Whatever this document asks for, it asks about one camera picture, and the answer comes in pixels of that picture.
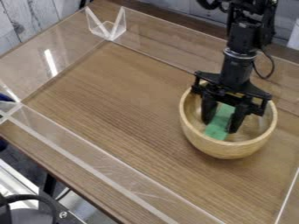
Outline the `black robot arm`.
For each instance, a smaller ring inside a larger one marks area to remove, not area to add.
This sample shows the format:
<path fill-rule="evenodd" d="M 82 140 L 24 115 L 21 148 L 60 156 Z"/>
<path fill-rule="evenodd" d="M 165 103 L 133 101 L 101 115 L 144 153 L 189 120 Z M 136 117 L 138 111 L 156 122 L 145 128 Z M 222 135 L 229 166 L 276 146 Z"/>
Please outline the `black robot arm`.
<path fill-rule="evenodd" d="M 228 14 L 228 42 L 218 73 L 197 71 L 190 91 L 200 95 L 200 119 L 210 123 L 220 103 L 233 112 L 228 117 L 226 132 L 239 130 L 249 115 L 261 116 L 272 95 L 256 87 L 249 76 L 257 71 L 257 52 L 265 50 L 275 35 L 276 0 L 196 0 L 206 10 Z"/>

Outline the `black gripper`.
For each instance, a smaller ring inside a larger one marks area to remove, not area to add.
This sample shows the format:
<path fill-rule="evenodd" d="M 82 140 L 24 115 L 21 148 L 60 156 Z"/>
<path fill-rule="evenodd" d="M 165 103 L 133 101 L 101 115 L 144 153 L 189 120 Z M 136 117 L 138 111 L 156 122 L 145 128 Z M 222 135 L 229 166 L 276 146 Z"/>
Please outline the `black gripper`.
<path fill-rule="evenodd" d="M 263 116 L 272 95 L 249 80 L 257 52 L 222 51 L 224 60 L 218 73 L 196 71 L 190 91 L 201 97 L 200 118 L 209 124 L 220 102 L 235 108 L 228 120 L 228 133 L 236 133 L 247 115 Z"/>

